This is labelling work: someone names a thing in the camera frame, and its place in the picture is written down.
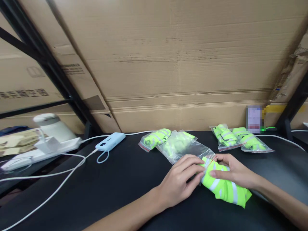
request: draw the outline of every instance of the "clear plastic bag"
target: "clear plastic bag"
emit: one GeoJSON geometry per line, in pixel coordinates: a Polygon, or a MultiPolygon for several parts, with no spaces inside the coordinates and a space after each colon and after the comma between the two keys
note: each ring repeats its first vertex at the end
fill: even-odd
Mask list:
{"type": "Polygon", "coordinates": [[[218,140],[218,150],[220,152],[238,148],[242,145],[236,135],[234,135],[226,124],[210,126],[213,134],[218,140]]]}
{"type": "Polygon", "coordinates": [[[156,145],[166,142],[171,135],[171,130],[163,128],[141,137],[139,146],[146,152],[151,151],[156,145]]]}
{"type": "Polygon", "coordinates": [[[192,154],[199,158],[206,157],[208,160],[213,160],[215,153],[196,141],[192,136],[186,135],[183,131],[173,131],[171,136],[163,144],[156,146],[156,148],[169,160],[171,164],[175,164],[182,156],[192,154]]]}
{"type": "Polygon", "coordinates": [[[246,130],[245,127],[239,127],[232,129],[232,133],[238,137],[242,143],[242,151],[252,152],[252,153],[266,153],[274,152],[273,149],[270,149],[265,143],[262,142],[254,134],[246,130]]]}

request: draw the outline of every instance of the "wrist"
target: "wrist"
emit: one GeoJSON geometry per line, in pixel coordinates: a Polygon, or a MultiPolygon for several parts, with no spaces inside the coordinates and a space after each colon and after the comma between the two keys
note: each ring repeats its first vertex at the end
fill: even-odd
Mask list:
{"type": "Polygon", "coordinates": [[[262,190],[262,188],[264,187],[264,185],[266,184],[266,182],[267,182],[267,180],[265,178],[256,174],[256,177],[255,177],[255,180],[254,180],[254,186],[251,189],[260,192],[262,190]]]}
{"type": "Polygon", "coordinates": [[[148,200],[151,201],[151,206],[156,213],[161,213],[168,208],[167,201],[161,195],[159,186],[151,189],[148,193],[148,200]]]}

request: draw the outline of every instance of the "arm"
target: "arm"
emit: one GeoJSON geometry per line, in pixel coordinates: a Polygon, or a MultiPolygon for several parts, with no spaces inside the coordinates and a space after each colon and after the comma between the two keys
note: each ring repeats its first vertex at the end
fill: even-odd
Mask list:
{"type": "Polygon", "coordinates": [[[172,166],[162,183],[141,198],[97,221],[84,231],[137,230],[153,216],[188,198],[199,184],[205,168],[204,161],[185,155],[172,166]],[[198,173],[193,180],[189,178],[198,173]]]}
{"type": "Polygon", "coordinates": [[[230,167],[230,171],[212,170],[212,177],[230,180],[237,185],[258,191],[283,213],[295,226],[308,230],[308,206],[273,185],[268,180],[246,168],[230,154],[216,154],[220,164],[230,167]]]}

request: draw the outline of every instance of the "black tabletop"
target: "black tabletop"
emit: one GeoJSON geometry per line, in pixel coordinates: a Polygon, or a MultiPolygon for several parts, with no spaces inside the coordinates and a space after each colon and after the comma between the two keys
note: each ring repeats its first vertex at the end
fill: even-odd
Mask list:
{"type": "MultiPolygon", "coordinates": [[[[191,132],[214,152],[217,140],[212,132],[191,132]]],[[[138,146],[144,134],[127,136],[97,164],[96,153],[88,158],[62,189],[42,208],[11,230],[82,230],[102,217],[134,201],[160,184],[171,164],[157,150],[146,153],[138,146]]],[[[273,153],[253,154],[240,149],[230,153],[244,165],[289,194],[308,204],[308,154],[275,137],[261,138],[273,153]]],[[[102,139],[78,154],[88,155],[102,139]]],[[[76,166],[81,158],[71,157],[52,173],[76,166]]],[[[66,175],[40,179],[0,208],[0,229],[14,224],[47,199],[66,175]]],[[[191,197],[147,222],[142,230],[291,230],[294,229],[273,206],[253,195],[240,206],[215,199],[198,186],[191,197]]]]}
{"type": "MultiPolygon", "coordinates": [[[[1,157],[0,161],[3,161],[3,162],[0,163],[0,166],[4,165],[6,163],[5,161],[12,159],[14,156],[10,155],[10,156],[1,157]]],[[[0,168],[0,180],[5,179],[5,178],[11,178],[11,177],[31,176],[34,173],[38,172],[39,170],[45,168],[51,162],[53,162],[54,160],[58,158],[59,156],[52,157],[52,158],[37,162],[35,164],[32,164],[30,166],[25,166],[25,167],[18,168],[12,171],[4,171],[3,169],[0,168]]],[[[14,189],[14,186],[17,185],[21,181],[22,180],[11,180],[11,181],[1,182],[0,183],[0,198],[2,196],[5,196],[12,189],[14,189]]]]}

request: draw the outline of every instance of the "charger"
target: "charger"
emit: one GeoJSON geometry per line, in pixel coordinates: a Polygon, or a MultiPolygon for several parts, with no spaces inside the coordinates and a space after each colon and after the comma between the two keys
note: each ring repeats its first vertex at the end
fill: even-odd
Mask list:
{"type": "Polygon", "coordinates": [[[60,147],[59,141],[53,136],[39,140],[34,146],[45,154],[55,153],[60,147]]]}
{"type": "Polygon", "coordinates": [[[100,154],[99,157],[97,157],[96,162],[98,164],[104,163],[108,157],[109,157],[109,152],[116,146],[118,145],[126,135],[124,133],[112,133],[110,136],[108,136],[106,139],[104,139],[102,142],[98,143],[95,148],[99,151],[103,151],[102,154],[100,154]],[[103,161],[99,161],[100,157],[104,155],[106,152],[108,152],[107,157],[103,161]]]}

